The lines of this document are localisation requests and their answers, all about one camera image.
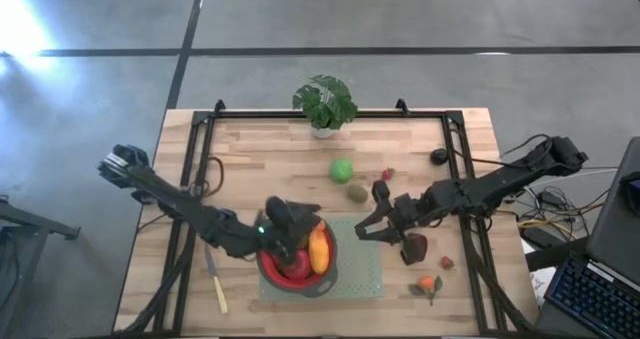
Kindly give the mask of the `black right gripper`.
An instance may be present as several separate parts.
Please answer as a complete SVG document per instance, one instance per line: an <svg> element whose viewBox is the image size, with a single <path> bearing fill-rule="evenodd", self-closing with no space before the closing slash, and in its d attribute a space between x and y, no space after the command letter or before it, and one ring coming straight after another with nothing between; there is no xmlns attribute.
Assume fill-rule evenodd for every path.
<svg viewBox="0 0 640 339"><path fill-rule="evenodd" d="M417 226L418 211L414 200L403 194L390 201L390 190L384 180L375 181L372 196L376 202L374 211L355 225L357 233L365 233L370 225L387 219L387 227L373 233L358 234L363 241L377 241L391 246L400 245L400 255L405 265L422 262L428 250L428 239L419 233L409 232Z"/></svg>

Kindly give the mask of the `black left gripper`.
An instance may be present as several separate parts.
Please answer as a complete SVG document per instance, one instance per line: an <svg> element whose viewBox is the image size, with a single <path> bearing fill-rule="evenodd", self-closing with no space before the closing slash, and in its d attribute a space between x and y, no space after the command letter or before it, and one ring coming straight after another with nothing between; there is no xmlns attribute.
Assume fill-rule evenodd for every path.
<svg viewBox="0 0 640 339"><path fill-rule="evenodd" d="M280 266L289 267L297 260L297 242L293 225L296 222L318 222L318 204L293 203L292 214L287 204L277 196L269 197L265 208L255 220L262 249L277 257Z"/></svg>

